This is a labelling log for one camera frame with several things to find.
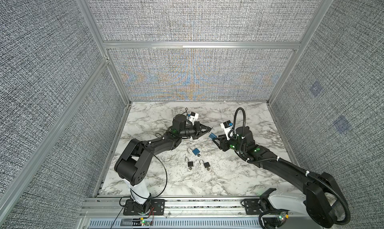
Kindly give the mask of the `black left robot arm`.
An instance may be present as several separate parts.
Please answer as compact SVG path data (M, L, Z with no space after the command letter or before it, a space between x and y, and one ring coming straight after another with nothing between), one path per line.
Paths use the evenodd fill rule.
M178 114L159 138L149 141L132 139L116 161L114 171L129 186L133 201L144 205L153 198L145 184L153 158L176 149L184 139L197 140L212 129L196 121L193 114Z

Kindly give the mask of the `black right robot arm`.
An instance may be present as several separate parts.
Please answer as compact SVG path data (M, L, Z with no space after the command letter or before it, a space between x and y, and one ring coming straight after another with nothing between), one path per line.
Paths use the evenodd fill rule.
M317 174L303 169L274 154L268 148L256 144L248 126L233 129L224 128L225 133L213 138L213 142L223 151L232 150L239 158L250 165L272 172L289 182L305 196L294 200L274 199L276 189L269 189L260 196L259 223L263 229L273 227L264 221L265 215L297 212L308 215L315 223L331 228L333 225L347 225L351 211L336 179L328 174Z

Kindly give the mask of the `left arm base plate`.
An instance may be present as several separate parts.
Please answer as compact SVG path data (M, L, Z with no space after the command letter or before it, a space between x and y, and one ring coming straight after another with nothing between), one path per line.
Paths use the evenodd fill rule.
M151 214L155 216L163 216L165 211L165 200L163 199L154 199L145 202L144 204L139 204L134 202L132 199L128 199L125 202L123 215L124 216L147 216Z

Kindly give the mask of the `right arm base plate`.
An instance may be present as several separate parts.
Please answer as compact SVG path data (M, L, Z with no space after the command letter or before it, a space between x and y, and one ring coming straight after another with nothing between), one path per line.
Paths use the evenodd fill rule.
M274 208L268 199L244 199L241 201L241 205L244 207L247 215L260 215L261 213L277 215L281 212L288 212L286 210Z

